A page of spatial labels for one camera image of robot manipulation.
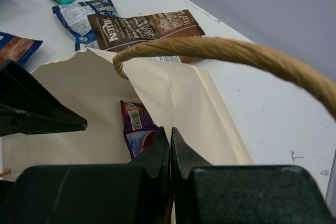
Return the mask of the dark brown snack bag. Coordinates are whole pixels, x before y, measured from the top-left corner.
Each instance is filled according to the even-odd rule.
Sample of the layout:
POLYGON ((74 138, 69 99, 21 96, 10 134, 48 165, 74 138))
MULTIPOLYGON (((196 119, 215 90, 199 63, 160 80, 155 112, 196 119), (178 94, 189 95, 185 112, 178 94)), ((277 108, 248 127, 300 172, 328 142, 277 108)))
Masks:
POLYGON ((151 40, 206 36, 187 9, 129 18, 91 14, 88 21, 99 48, 112 52, 151 40))

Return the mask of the purple snack packet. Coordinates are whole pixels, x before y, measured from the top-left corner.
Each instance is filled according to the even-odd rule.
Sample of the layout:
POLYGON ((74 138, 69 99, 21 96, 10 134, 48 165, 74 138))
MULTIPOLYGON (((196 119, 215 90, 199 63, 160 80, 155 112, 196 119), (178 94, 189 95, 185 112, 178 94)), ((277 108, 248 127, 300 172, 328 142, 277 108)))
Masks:
POLYGON ((163 127, 157 126, 142 103, 120 101, 123 136, 132 159, 156 139, 163 127))

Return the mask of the blue Burts crisps bag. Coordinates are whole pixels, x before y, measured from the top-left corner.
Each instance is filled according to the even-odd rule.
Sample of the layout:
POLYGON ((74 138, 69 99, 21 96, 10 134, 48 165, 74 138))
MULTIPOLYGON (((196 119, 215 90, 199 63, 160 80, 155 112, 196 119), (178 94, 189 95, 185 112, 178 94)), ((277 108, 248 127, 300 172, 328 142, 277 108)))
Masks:
POLYGON ((24 66, 28 59, 39 49, 43 41, 14 36, 1 32, 1 62, 10 59, 24 66))

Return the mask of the blue snack packet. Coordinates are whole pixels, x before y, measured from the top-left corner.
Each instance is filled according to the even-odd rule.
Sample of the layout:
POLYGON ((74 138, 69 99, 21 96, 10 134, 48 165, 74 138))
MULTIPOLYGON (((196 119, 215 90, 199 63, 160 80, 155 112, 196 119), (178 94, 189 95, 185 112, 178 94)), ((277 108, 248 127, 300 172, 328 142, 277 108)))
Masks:
POLYGON ((52 8, 52 11, 61 24, 74 35, 76 51, 85 48, 100 48, 89 23, 89 15, 102 14, 113 17, 118 15, 112 0, 91 0, 57 5, 52 8))

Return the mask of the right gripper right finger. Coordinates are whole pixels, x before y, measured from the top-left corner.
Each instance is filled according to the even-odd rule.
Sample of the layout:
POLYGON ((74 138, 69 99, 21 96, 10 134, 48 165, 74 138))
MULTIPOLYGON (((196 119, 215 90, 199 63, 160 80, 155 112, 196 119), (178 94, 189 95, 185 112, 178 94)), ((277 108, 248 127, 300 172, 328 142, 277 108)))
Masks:
POLYGON ((335 223, 300 166, 214 166, 173 128, 171 169, 177 223, 335 223))

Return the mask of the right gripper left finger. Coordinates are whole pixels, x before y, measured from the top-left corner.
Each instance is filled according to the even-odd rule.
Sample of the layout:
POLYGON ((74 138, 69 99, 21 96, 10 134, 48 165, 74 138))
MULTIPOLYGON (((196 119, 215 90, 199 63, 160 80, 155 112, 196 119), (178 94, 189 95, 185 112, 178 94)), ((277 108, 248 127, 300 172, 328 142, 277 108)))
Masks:
POLYGON ((170 223, 170 147, 164 131, 127 164, 26 169, 1 202, 1 223, 170 223))

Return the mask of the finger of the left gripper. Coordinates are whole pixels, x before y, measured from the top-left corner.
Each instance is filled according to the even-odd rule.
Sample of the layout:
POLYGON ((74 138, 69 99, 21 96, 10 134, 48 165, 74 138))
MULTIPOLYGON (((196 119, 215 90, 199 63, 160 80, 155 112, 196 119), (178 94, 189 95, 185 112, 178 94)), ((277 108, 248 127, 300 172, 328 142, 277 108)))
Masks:
POLYGON ((1 63, 1 136, 84 131, 87 126, 21 65, 10 59, 1 63))

